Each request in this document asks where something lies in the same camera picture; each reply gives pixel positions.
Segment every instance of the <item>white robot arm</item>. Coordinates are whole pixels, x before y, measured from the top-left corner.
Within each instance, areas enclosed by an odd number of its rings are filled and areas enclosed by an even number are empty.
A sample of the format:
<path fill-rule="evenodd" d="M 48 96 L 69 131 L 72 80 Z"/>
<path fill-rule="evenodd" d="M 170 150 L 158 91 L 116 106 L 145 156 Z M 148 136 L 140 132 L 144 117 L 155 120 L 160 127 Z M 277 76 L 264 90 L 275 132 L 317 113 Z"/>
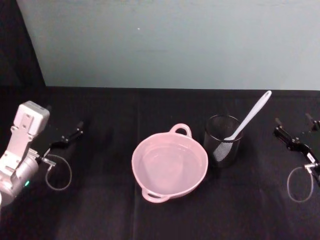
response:
<path fill-rule="evenodd" d="M 0 209 L 10 204 L 38 171 L 38 153 L 32 141 L 45 129 L 50 112 L 27 101 L 18 107 L 9 144 L 0 158 Z"/>

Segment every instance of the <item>white cable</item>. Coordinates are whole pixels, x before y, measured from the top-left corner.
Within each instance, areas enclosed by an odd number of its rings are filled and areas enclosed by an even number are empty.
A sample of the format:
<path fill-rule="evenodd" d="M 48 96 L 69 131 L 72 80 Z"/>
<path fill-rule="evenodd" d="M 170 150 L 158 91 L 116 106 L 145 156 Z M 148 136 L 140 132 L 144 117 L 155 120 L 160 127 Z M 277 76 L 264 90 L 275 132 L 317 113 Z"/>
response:
<path fill-rule="evenodd" d="M 310 174 L 310 178 L 311 178 L 311 189 L 310 189 L 310 193 L 309 193 L 309 195 L 306 197 L 306 199 L 304 199 L 304 200 L 294 199 L 294 198 L 292 197 L 291 193 L 290 193 L 290 184 L 289 184 L 289 183 L 290 183 L 290 178 L 291 178 L 292 174 L 293 174 L 296 170 L 299 170 L 299 169 L 304 169 L 304 167 L 303 167 L 303 166 L 298 166 L 298 167 L 296 167 L 295 169 L 293 169 L 293 170 L 290 172 L 290 174 L 289 174 L 289 176 L 288 176 L 288 179 L 287 179 L 287 181 L 286 181 L 286 190 L 287 190 L 287 192 L 288 192 L 289 198 L 290 198 L 292 201 L 294 201 L 295 203 L 301 204 L 301 203 L 305 203 L 306 201 L 308 201 L 308 200 L 311 198 L 312 193 L 314 192 L 314 178 L 313 178 L 312 174 L 309 173 L 309 174 Z"/>
<path fill-rule="evenodd" d="M 49 188 L 51 188 L 51 189 L 54 190 L 54 191 L 63 191 L 63 190 L 66 190 L 66 189 L 70 186 L 71 181 L 72 181 L 72 169 L 71 169 L 69 163 L 68 163 L 67 160 L 64 159 L 63 157 L 58 156 L 58 155 L 55 155 L 55 154 L 48 154 L 47 157 L 55 157 L 55 158 L 58 158 L 58 159 L 63 160 L 63 161 L 66 163 L 66 165 L 68 166 L 68 168 L 69 168 L 69 171 L 70 171 L 70 180 L 69 180 L 68 184 L 67 184 L 65 187 L 62 187 L 62 188 L 53 187 L 53 186 L 49 183 L 49 181 L 48 181 L 48 175 L 49 175 L 49 172 L 50 172 L 51 169 L 52 169 L 52 166 L 50 166 L 50 167 L 48 168 L 46 174 L 45 174 L 45 178 L 44 178 L 44 179 L 45 179 L 45 183 L 48 185 Z"/>

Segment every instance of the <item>black table surface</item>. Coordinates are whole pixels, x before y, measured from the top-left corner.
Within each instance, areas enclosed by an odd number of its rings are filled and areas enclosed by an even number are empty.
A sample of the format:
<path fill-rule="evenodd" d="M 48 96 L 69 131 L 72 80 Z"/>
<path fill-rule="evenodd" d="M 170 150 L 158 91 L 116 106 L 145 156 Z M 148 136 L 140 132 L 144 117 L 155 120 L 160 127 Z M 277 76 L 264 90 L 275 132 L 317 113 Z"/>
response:
<path fill-rule="evenodd" d="M 202 144 L 210 116 L 243 120 L 263 93 L 0 88 L 1 153 L 17 107 L 25 101 L 52 106 L 47 125 L 52 132 L 69 131 L 79 120 L 89 123 L 68 159 L 71 186 L 63 192 L 50 190 L 41 169 L 46 166 L 40 166 L 16 200 L 2 208 L 0 239 L 320 239 L 320 190 L 315 186 L 303 204 L 289 199 L 287 177 L 306 161 L 272 134 L 276 117 L 293 134 L 308 129 L 305 113 L 320 119 L 318 91 L 273 91 L 246 127 L 236 162 L 224 169 L 209 167 L 203 182 L 184 197 L 150 203 L 133 176 L 132 153 L 146 137 L 185 123 Z M 51 138 L 47 134 L 42 142 Z M 302 191 L 310 187 L 307 180 L 297 184 Z"/>

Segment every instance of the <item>light blue wall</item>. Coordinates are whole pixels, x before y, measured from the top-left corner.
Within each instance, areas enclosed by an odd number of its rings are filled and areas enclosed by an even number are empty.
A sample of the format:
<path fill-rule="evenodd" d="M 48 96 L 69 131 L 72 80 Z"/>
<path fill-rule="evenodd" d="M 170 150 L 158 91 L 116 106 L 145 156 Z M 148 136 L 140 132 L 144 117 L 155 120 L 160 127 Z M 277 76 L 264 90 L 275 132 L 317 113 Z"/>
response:
<path fill-rule="evenodd" d="M 18 0 L 49 86 L 320 90 L 319 0 Z"/>

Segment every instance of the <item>bowl handle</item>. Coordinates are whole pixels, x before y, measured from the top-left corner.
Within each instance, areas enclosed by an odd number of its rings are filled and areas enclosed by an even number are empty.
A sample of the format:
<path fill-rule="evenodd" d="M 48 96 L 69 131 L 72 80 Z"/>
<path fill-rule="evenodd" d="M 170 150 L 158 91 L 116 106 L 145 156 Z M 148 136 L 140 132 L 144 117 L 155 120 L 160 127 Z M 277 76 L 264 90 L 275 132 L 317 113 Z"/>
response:
<path fill-rule="evenodd" d="M 160 195 L 145 188 L 142 189 L 142 196 L 145 200 L 154 204 L 160 204 L 170 199 L 168 195 Z"/>
<path fill-rule="evenodd" d="M 186 132 L 186 135 L 189 138 L 192 138 L 190 127 L 188 125 L 184 124 L 184 123 L 178 123 L 178 124 L 174 125 L 171 128 L 170 133 L 175 133 L 178 129 L 184 129 L 185 132 Z"/>

